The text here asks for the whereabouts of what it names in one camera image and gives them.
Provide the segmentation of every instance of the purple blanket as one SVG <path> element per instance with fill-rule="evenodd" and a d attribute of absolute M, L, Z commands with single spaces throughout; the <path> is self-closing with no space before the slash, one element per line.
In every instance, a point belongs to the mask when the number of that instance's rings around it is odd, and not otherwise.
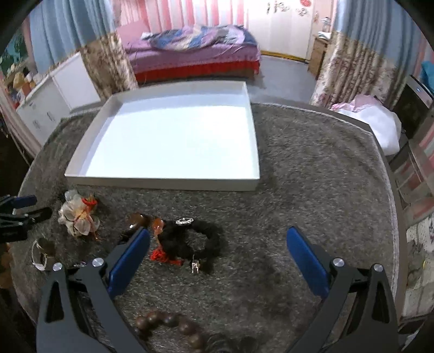
<path fill-rule="evenodd" d="M 125 51 L 131 61 L 134 73 L 172 67 L 193 66 L 210 63 L 228 63 L 234 61 L 259 61 L 260 50 L 256 45 L 216 43 L 200 50 L 168 51 L 155 49 L 149 40 L 137 39 L 124 43 Z"/>
<path fill-rule="evenodd" d="M 197 50 L 213 44 L 242 44 L 244 39 L 243 29 L 234 25 L 218 27 L 194 25 L 153 35 L 149 43 L 154 49 L 185 51 Z"/>

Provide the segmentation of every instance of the white tray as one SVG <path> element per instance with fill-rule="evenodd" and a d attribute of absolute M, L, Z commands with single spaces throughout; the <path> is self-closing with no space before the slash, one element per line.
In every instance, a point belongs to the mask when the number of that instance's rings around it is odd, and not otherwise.
<path fill-rule="evenodd" d="M 111 96 L 65 176 L 85 185 L 254 190 L 260 173 L 246 84 L 191 81 Z"/>

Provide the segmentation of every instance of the cabinet door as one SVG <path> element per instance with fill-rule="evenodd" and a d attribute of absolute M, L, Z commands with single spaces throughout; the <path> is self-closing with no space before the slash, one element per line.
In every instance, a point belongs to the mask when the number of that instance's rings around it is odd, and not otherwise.
<path fill-rule="evenodd" d="M 39 112 L 34 109 L 34 105 L 30 106 L 26 103 L 24 106 L 17 108 L 16 112 L 38 142 L 44 145 L 52 130 L 42 122 Z"/>
<path fill-rule="evenodd" d="M 60 120 L 67 117 L 70 109 L 52 80 L 47 81 L 32 97 L 42 123 L 50 126 L 52 131 Z"/>
<path fill-rule="evenodd" d="M 71 110 L 101 101 L 80 53 L 59 66 L 53 80 Z"/>

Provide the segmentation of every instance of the red ribbon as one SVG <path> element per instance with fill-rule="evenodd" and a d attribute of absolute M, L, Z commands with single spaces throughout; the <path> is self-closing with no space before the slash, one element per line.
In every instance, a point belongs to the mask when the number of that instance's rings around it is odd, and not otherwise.
<path fill-rule="evenodd" d="M 163 248 L 161 246 L 159 246 L 157 249 L 155 249 L 152 252 L 150 258 L 151 258 L 152 261 L 159 261 L 159 262 L 163 262 L 163 263 L 170 263 L 172 265 L 182 266 L 184 264 L 183 260 L 171 260 L 171 259 L 169 259 L 169 257 L 164 252 L 164 250 L 163 250 Z"/>

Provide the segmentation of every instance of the white door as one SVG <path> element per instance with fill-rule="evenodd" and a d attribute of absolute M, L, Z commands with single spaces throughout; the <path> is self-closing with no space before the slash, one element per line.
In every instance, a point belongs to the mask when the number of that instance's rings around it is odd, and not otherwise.
<path fill-rule="evenodd" d="M 248 29 L 262 50 L 308 59 L 314 2 L 252 1 Z"/>

